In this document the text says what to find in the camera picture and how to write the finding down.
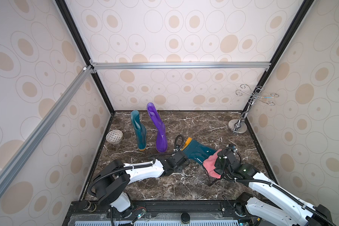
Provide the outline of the pink microfiber cloth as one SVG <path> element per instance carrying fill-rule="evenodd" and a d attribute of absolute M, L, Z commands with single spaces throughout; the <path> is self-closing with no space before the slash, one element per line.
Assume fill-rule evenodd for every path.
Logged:
<path fill-rule="evenodd" d="M 215 162 L 218 158 L 218 153 L 221 151 L 221 149 L 217 150 L 213 155 L 209 156 L 206 160 L 203 161 L 203 166 L 207 170 L 208 175 L 220 179 L 221 175 L 215 172 Z"/>

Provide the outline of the teal rubber boot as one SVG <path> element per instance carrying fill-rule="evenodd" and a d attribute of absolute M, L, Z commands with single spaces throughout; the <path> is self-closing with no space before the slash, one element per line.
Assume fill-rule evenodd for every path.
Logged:
<path fill-rule="evenodd" d="M 216 150 L 200 144 L 197 140 L 188 138 L 181 151 L 185 153 L 188 159 L 196 161 L 203 165 L 203 162 L 216 153 Z"/>
<path fill-rule="evenodd" d="M 137 138 L 137 146 L 140 151 L 145 151 L 147 148 L 147 129 L 140 121 L 139 111 L 131 112 L 131 123 Z"/>

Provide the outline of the purple rubber boot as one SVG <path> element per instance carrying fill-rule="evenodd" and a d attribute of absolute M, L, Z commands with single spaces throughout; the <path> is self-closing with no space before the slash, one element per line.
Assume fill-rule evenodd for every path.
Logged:
<path fill-rule="evenodd" d="M 147 112 L 151 118 L 154 126 L 157 128 L 157 138 L 155 142 L 156 150 L 159 153 L 164 153 L 168 148 L 168 141 L 166 137 L 166 128 L 164 122 L 161 120 L 154 104 L 149 102 L 147 104 Z"/>

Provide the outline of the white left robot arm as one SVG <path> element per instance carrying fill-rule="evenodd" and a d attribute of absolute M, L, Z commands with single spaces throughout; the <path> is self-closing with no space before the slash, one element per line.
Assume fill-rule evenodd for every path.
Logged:
<path fill-rule="evenodd" d="M 129 164 L 114 160 L 93 178 L 87 192 L 97 198 L 100 206 L 113 207 L 123 216 L 128 216 L 134 206 L 124 192 L 127 185 L 144 179 L 170 176 L 179 171 L 187 160 L 183 151 L 172 153 L 167 159 L 153 159 L 145 163 Z"/>

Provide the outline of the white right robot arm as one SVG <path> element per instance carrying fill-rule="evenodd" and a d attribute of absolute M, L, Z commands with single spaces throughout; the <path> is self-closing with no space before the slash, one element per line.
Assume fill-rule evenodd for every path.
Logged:
<path fill-rule="evenodd" d="M 208 158 L 211 170 L 229 182 L 241 183 L 266 197 L 272 204 L 245 195 L 235 204 L 237 215 L 247 211 L 276 226 L 333 226 L 330 211 L 314 206 L 276 184 L 249 163 L 243 163 L 235 145 L 216 151 Z"/>

